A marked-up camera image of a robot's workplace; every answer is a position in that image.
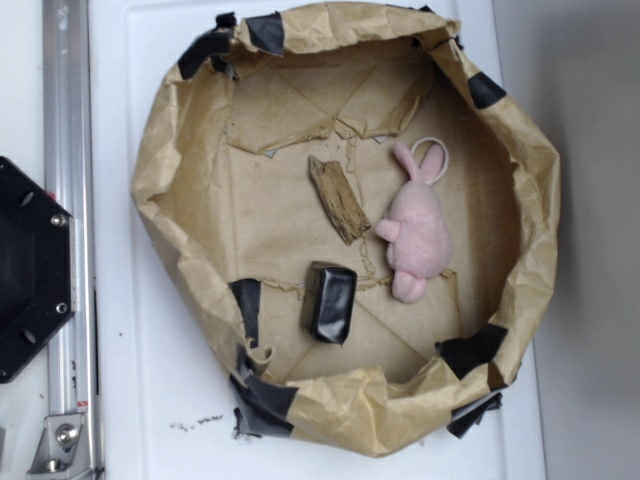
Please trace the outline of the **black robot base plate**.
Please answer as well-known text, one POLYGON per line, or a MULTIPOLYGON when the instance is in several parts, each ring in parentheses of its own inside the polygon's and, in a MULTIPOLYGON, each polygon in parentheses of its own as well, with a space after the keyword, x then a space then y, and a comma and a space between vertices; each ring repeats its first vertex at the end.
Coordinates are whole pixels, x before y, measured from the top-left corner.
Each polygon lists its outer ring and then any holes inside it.
POLYGON ((71 216, 1 159, 1 382, 13 381, 73 315, 71 216))

